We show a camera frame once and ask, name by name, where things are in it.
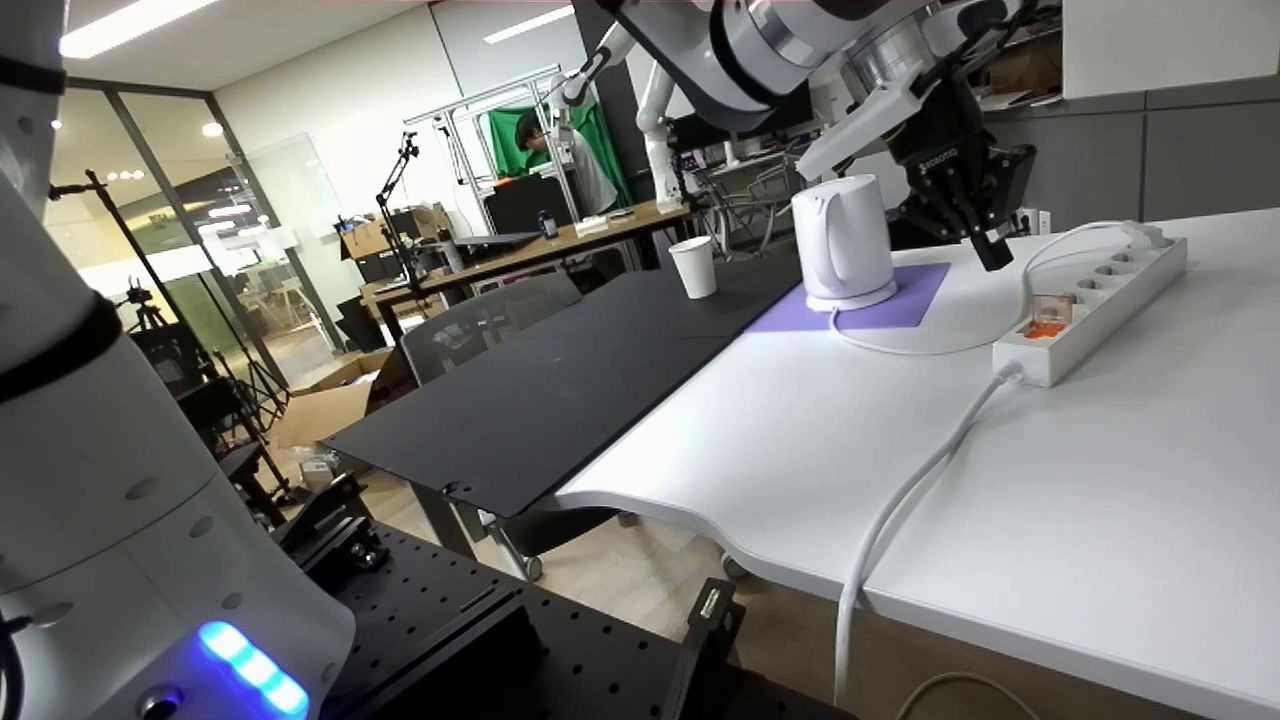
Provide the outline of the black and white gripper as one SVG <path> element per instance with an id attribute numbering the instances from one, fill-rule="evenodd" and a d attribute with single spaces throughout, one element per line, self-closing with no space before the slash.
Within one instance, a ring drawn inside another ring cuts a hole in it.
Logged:
<path id="1" fill-rule="evenodd" d="M 892 131 L 892 161 L 908 172 L 903 225 L 952 226 L 988 271 L 1012 265 L 1003 226 L 1023 199 L 1036 162 L 1032 142 L 999 142 L 972 88 L 941 75 L 922 109 Z"/>

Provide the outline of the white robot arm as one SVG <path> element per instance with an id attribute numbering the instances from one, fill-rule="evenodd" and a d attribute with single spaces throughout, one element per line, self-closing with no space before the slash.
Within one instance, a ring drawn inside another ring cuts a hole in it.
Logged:
<path id="1" fill-rule="evenodd" d="M 62 0 L 0 0 L 3 720 L 320 720 L 356 615 L 266 534 L 41 225 Z"/>

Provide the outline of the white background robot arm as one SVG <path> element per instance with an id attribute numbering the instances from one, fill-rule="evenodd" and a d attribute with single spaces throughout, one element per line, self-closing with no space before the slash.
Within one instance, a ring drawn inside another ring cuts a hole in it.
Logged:
<path id="1" fill-rule="evenodd" d="M 632 51 L 634 51 L 634 34 L 621 19 L 612 19 L 608 30 L 587 51 L 587 60 L 561 78 L 561 101 L 579 102 L 584 93 L 596 83 L 596 75 L 603 66 L 624 65 Z M 685 190 L 680 190 L 680 167 L 677 167 L 670 131 L 667 131 L 667 102 L 670 102 L 670 75 L 660 65 L 650 65 L 634 102 L 634 128 L 645 136 L 656 199 L 680 204 Z"/>

